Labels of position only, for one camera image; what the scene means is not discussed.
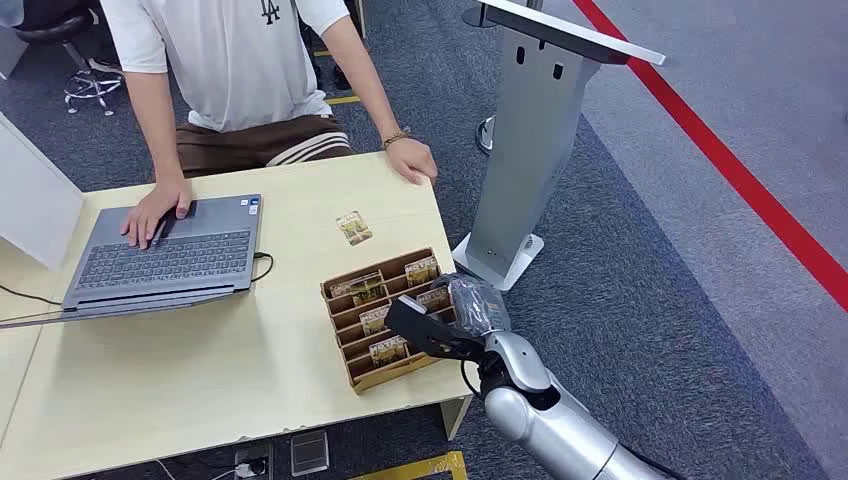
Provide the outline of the person's right hand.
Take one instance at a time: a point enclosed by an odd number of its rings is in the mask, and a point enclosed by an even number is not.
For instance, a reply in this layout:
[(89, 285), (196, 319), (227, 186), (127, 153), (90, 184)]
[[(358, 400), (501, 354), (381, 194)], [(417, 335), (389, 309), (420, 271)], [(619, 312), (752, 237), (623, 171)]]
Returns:
[(159, 221), (171, 210), (178, 219), (188, 213), (193, 193), (181, 175), (157, 179), (153, 190), (128, 213), (121, 227), (131, 247), (146, 249), (153, 240)]

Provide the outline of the person's left hand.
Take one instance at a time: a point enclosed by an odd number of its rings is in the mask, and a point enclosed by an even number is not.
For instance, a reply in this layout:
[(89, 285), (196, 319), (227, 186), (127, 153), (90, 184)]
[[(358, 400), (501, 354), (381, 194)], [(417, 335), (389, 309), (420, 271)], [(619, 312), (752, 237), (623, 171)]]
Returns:
[(397, 138), (384, 147), (388, 163), (408, 182), (422, 185), (436, 182), (438, 169), (430, 148), (411, 138)]

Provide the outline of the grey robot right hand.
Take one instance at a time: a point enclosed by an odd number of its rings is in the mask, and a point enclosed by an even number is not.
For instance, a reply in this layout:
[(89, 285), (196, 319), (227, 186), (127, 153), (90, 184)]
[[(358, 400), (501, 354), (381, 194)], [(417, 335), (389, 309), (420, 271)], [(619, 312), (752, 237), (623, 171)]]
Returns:
[(464, 274), (446, 275), (444, 280), (461, 329), (473, 337), (512, 330), (501, 291), (492, 284)]

